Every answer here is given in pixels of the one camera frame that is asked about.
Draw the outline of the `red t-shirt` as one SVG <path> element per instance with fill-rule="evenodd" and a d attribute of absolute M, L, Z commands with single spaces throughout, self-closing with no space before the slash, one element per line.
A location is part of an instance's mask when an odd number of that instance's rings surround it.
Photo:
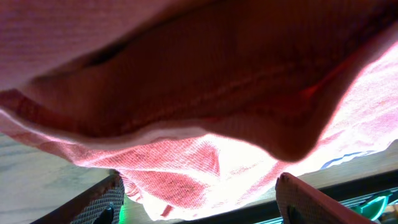
<path fill-rule="evenodd" d="M 396 0 L 1 1 L 1 132 L 153 220 L 397 138 Z"/>

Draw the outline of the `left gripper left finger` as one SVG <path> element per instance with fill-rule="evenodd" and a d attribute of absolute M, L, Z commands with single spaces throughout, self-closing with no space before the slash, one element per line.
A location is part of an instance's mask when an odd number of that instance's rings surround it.
<path fill-rule="evenodd" d="M 123 205 L 123 180 L 113 174 L 32 224 L 119 224 Z"/>

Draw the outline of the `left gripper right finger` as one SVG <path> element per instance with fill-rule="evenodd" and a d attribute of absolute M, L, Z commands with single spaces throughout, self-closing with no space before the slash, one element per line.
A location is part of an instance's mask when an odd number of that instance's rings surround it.
<path fill-rule="evenodd" d="M 275 185 L 284 224 L 373 224 L 321 191 L 284 172 Z"/>

